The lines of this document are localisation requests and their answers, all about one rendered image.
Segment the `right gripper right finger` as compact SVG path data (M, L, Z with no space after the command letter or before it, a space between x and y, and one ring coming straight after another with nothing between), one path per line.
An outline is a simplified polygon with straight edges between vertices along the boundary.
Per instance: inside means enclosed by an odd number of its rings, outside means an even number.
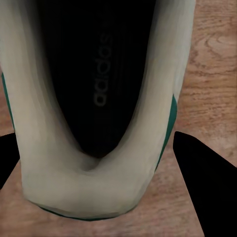
M205 237L237 237L237 168L183 132L173 150Z

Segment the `gym shoe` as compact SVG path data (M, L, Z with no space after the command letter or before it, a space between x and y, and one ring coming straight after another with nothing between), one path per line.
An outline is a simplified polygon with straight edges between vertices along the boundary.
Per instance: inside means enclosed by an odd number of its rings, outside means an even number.
M0 0L25 199L58 216L139 204L173 130L197 0Z

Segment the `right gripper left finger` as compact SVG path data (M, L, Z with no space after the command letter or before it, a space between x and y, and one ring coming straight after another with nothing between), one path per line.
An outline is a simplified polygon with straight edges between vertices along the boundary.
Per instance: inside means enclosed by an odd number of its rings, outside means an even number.
M16 134L0 137L0 190L20 160Z

